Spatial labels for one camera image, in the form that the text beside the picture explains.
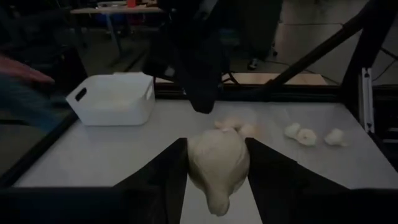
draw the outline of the gray floor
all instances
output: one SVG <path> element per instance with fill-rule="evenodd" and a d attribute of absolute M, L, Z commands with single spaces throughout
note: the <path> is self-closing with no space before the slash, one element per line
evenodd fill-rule
<path fill-rule="evenodd" d="M 282 10 L 280 26 L 275 37 L 276 49 L 279 52 L 276 58 L 268 60 L 292 64 L 303 57 L 318 44 L 333 35 L 341 26 L 333 25 L 344 23 L 353 17 L 364 6 L 365 0 L 321 0 L 314 4 L 313 0 L 285 0 Z M 298 26 L 297 24 L 328 23 L 321 26 Z M 349 60 L 358 41 L 358 35 L 353 36 L 335 50 L 311 65 L 308 69 L 320 73 L 332 80 L 341 82 Z M 60 34 L 60 39 L 68 43 L 76 43 L 74 34 Z M 141 35 L 135 35 L 135 40 L 123 38 L 122 46 L 132 48 L 133 52 L 121 63 L 109 67 L 109 63 L 117 56 L 116 46 L 104 34 L 104 30 L 90 29 L 85 31 L 88 41 L 87 49 L 79 49 L 81 59 L 89 75 L 109 74 L 123 71 L 143 50 L 148 49 L 149 42 Z M 384 43 L 384 47 L 398 54 L 398 22 L 391 28 Z M 393 61 L 380 52 L 373 66 L 373 75 L 380 74 Z M 231 69 L 236 72 L 247 72 L 248 58 L 242 52 L 231 54 Z M 131 71 L 140 71 L 142 60 L 131 68 Z M 256 72 L 279 73 L 287 66 L 274 63 L 261 63 Z M 398 84 L 398 63 L 393 66 L 376 82 L 375 85 Z M 44 135 L 30 127 L 0 126 L 0 146 L 8 148 L 0 153 L 1 164 L 12 164 L 16 158 L 33 146 Z M 0 166 L 0 173 L 7 166 Z"/>

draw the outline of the white table surface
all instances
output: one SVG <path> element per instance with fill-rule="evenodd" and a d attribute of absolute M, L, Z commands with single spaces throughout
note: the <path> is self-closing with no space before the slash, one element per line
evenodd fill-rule
<path fill-rule="evenodd" d="M 398 188 L 398 174 L 343 105 L 217 102 L 211 114 L 200 114 L 187 101 L 164 100 L 157 101 L 143 126 L 86 127 L 77 121 L 15 186 L 113 186 L 177 138 L 200 134 L 213 128 L 214 120 L 230 115 L 257 124 L 260 142 L 345 187 Z M 300 146 L 283 135 L 284 128 L 294 122 L 317 133 L 316 147 Z M 346 133 L 349 146 L 324 143 L 323 137 L 333 128 Z M 248 181 L 231 196 L 231 210 L 240 212 L 223 218 L 210 215 L 204 195 L 188 179 L 181 223 L 195 219 L 197 223 L 214 219 L 242 223 L 239 216 L 245 213 L 253 217 L 246 223 L 260 223 Z"/>

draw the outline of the plastic bin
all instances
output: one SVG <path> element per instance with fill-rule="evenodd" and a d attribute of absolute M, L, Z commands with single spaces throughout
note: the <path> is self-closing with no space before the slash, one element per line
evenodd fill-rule
<path fill-rule="evenodd" d="M 87 126 L 144 124 L 155 104 L 153 78 L 142 72 L 95 75 L 73 90 L 67 101 Z"/>

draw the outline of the dough ball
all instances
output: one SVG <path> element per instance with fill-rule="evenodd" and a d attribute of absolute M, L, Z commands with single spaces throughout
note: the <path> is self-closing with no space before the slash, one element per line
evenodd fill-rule
<path fill-rule="evenodd" d="M 289 138 L 296 138 L 297 133 L 300 130 L 300 124 L 298 123 L 293 123 L 290 126 L 285 128 L 285 135 Z"/>
<path fill-rule="evenodd" d="M 295 138 L 300 144 L 305 146 L 314 146 L 317 141 L 317 135 L 311 129 L 301 129 Z"/>
<path fill-rule="evenodd" d="M 233 128 L 239 130 L 242 128 L 242 121 L 237 117 L 228 117 L 223 122 L 216 121 L 215 126 L 218 129 L 228 129 Z"/>
<path fill-rule="evenodd" d="M 347 146 L 344 142 L 344 132 L 338 128 L 332 129 L 324 140 L 330 146 Z"/>
<path fill-rule="evenodd" d="M 255 138 L 257 135 L 257 129 L 251 124 L 244 124 L 238 133 L 243 138 Z"/>

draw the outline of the red object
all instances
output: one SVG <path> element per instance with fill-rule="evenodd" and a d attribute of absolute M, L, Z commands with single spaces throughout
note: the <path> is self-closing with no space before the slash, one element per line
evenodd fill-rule
<path fill-rule="evenodd" d="M 136 0 L 127 0 L 127 7 L 135 7 Z"/>

